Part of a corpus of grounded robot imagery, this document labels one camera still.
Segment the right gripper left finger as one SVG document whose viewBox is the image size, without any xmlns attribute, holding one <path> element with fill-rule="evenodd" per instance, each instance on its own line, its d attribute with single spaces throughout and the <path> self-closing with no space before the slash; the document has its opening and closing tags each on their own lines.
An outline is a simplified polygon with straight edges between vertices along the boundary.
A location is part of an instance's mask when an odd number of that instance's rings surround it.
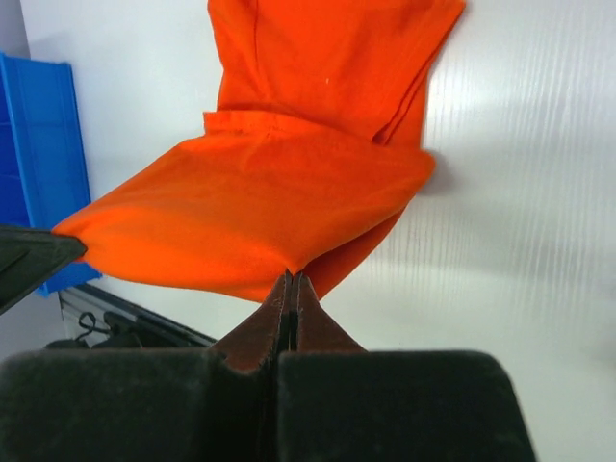
<svg viewBox="0 0 616 462">
<path fill-rule="evenodd" d="M 209 347 L 42 349 L 1 366 L 5 461 L 272 461 L 293 278 Z"/>
</svg>

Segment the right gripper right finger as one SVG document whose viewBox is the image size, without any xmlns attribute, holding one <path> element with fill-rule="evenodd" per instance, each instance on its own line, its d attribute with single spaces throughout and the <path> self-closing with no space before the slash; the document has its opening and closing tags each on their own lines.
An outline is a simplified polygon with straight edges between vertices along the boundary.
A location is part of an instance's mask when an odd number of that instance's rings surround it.
<svg viewBox="0 0 616 462">
<path fill-rule="evenodd" d="M 471 350 L 368 352 L 294 279 L 277 362 L 281 461 L 532 461 L 512 382 Z"/>
</svg>

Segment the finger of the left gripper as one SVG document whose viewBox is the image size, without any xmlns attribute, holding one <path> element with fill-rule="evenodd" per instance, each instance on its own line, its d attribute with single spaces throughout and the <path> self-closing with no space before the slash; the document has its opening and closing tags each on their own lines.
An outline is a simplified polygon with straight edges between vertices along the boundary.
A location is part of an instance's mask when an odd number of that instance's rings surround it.
<svg viewBox="0 0 616 462">
<path fill-rule="evenodd" d="M 85 255 L 77 238 L 1 225 L 1 314 L 67 265 Z"/>
</svg>

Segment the orange t shirt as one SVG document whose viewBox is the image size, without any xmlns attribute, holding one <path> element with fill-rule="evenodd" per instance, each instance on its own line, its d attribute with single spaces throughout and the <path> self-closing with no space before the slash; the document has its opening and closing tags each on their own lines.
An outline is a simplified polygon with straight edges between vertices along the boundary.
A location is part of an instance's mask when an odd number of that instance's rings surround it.
<svg viewBox="0 0 616 462">
<path fill-rule="evenodd" d="M 387 236 L 435 162 L 430 68 L 461 1 L 212 1 L 223 74 L 202 136 L 66 218 L 118 279 L 263 300 L 318 295 Z"/>
</svg>

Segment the blue plastic bin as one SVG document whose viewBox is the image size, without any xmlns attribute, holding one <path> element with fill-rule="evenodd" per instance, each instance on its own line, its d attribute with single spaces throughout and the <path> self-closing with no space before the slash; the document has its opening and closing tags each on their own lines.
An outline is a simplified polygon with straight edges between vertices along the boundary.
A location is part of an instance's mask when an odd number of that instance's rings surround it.
<svg viewBox="0 0 616 462">
<path fill-rule="evenodd" d="M 3 54 L 1 225 L 51 232 L 89 204 L 90 186 L 70 65 Z M 100 277 L 99 271 L 79 259 L 33 292 L 50 295 Z"/>
</svg>

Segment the black mounting base rail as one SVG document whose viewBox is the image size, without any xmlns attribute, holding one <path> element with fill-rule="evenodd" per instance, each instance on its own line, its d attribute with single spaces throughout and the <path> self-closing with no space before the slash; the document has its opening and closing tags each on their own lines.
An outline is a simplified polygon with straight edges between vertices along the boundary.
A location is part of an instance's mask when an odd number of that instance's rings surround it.
<svg viewBox="0 0 616 462">
<path fill-rule="evenodd" d="M 102 289 L 59 292 L 64 339 L 47 349 L 210 347 L 216 340 Z"/>
</svg>

